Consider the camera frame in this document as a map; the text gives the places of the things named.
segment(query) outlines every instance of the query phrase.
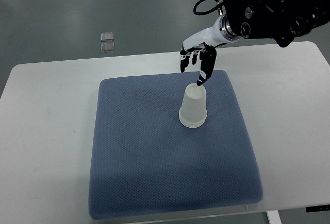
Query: gray floor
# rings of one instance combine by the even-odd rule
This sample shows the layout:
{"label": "gray floor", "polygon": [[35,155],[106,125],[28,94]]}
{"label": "gray floor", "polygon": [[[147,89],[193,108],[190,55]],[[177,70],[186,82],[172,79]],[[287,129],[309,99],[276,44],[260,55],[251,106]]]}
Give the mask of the gray floor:
{"label": "gray floor", "polygon": [[[21,63],[179,51],[185,38],[217,18],[216,13],[195,16],[192,8],[197,1],[0,0],[0,95],[11,69]],[[211,6],[206,3],[205,9]],[[107,31],[114,32],[115,51],[102,54],[100,35]],[[330,62],[329,34],[330,25],[325,25],[295,41],[316,43]],[[232,46],[269,43],[274,42],[241,39]],[[280,215],[284,224],[330,223],[330,212],[308,214],[298,209]],[[268,223],[265,213],[192,222]]]}

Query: stacked cups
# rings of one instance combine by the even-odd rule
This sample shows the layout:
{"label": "stacked cups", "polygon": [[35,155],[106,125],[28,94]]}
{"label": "stacked cups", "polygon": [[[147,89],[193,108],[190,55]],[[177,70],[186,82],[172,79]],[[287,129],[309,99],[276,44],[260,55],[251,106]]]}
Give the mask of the stacked cups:
{"label": "stacked cups", "polygon": [[207,116],[206,111],[206,90],[204,86],[197,86],[196,83],[186,87],[182,106],[179,110],[181,123],[188,128],[201,126]]}

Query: translucent plastic cup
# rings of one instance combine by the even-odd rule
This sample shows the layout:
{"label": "translucent plastic cup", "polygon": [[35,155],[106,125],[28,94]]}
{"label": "translucent plastic cup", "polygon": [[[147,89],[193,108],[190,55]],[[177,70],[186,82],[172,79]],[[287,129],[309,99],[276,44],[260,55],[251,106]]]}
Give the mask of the translucent plastic cup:
{"label": "translucent plastic cup", "polygon": [[179,110],[180,122],[188,128],[197,128],[205,122],[206,117],[206,90],[204,86],[191,83],[186,87]]}

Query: black cable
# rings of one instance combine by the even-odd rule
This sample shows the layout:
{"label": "black cable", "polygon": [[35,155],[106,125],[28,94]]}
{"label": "black cable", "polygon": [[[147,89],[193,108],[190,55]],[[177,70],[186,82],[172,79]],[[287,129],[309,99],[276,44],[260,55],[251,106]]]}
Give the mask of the black cable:
{"label": "black cable", "polygon": [[195,6],[194,6],[194,9],[193,9],[193,12],[195,15],[205,15],[205,14],[211,14],[212,12],[216,11],[216,10],[219,10],[222,12],[222,6],[223,6],[223,3],[221,3],[219,0],[214,0],[217,2],[217,5],[213,8],[211,8],[210,10],[208,11],[204,11],[204,12],[197,12],[196,9],[198,7],[199,4],[201,4],[202,2],[204,2],[206,0],[199,0]]}

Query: black fingertip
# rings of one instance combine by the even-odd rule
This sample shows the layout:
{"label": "black fingertip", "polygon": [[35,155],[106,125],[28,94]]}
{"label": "black fingertip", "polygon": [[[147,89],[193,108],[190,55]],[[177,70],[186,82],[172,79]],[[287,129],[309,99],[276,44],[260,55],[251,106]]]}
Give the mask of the black fingertip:
{"label": "black fingertip", "polygon": [[181,73],[183,73],[185,71],[185,69],[186,69],[187,66],[188,66],[187,61],[186,60],[182,60],[181,63],[180,63]]}
{"label": "black fingertip", "polygon": [[192,56],[192,64],[195,65],[197,63],[197,54],[194,54],[194,56]]}

